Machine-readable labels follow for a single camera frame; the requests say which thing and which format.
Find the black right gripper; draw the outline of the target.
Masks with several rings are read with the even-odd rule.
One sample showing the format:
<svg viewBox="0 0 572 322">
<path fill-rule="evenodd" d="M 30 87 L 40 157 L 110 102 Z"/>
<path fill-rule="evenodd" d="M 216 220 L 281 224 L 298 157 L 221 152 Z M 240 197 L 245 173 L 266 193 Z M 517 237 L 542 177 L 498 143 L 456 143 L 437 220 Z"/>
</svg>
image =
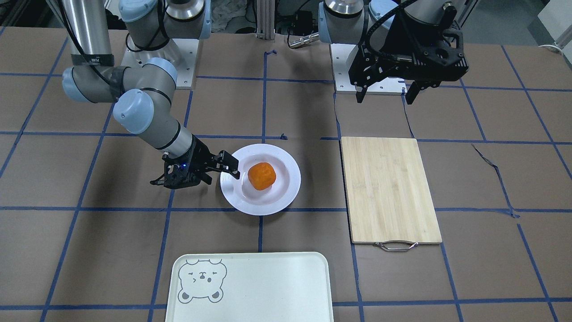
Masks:
<svg viewBox="0 0 572 322">
<path fill-rule="evenodd" d="M 162 157 L 164 173 L 157 179 L 150 181 L 151 185 L 163 186 L 169 189 L 187 188 L 200 185 L 204 182 L 212 184 L 212 177 L 207 173 L 227 173 L 239 179 L 241 173 L 238 169 L 239 160 L 225 150 L 212 154 L 208 147 L 192 135 L 190 148 L 180 157 Z"/>
</svg>

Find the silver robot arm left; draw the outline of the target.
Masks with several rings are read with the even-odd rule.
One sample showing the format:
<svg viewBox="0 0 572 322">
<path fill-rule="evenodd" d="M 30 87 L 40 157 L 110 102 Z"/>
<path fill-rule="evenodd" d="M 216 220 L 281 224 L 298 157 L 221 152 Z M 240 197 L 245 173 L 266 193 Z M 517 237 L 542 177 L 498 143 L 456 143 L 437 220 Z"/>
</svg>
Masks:
<svg viewBox="0 0 572 322">
<path fill-rule="evenodd" d="M 412 104 L 421 90 L 458 81 L 469 65 L 456 21 L 460 0 L 325 0 L 319 4 L 319 37 L 324 43 L 355 45 L 349 81 L 362 103 L 377 82 L 412 82 Z"/>
</svg>

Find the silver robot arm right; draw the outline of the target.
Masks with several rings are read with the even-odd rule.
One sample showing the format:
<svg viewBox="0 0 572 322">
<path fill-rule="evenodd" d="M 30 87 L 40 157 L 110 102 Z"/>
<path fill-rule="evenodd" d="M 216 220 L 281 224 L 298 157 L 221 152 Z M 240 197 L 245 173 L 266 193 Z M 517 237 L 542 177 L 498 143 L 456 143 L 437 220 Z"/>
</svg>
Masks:
<svg viewBox="0 0 572 322">
<path fill-rule="evenodd" d="M 113 103 L 113 118 L 162 153 L 163 173 L 151 185 L 172 190 L 212 183 L 210 171 L 240 178 L 239 161 L 208 147 L 170 114 L 183 62 L 176 39 L 207 39 L 208 0 L 121 0 L 126 48 L 136 67 L 116 65 L 102 0 L 51 0 L 71 41 L 73 65 L 63 72 L 63 89 L 78 102 Z"/>
</svg>

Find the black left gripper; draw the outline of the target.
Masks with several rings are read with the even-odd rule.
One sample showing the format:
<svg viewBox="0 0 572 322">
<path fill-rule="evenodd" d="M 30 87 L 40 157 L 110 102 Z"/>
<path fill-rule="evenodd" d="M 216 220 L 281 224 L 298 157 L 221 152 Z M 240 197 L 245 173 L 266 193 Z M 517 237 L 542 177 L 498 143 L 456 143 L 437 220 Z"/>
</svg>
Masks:
<svg viewBox="0 0 572 322">
<path fill-rule="evenodd" d="M 457 81 L 469 70 L 456 7 L 391 7 L 370 12 L 357 43 L 356 102 L 368 85 L 389 77 L 413 81 L 406 93 L 412 105 L 419 92 L 443 81 Z"/>
</svg>

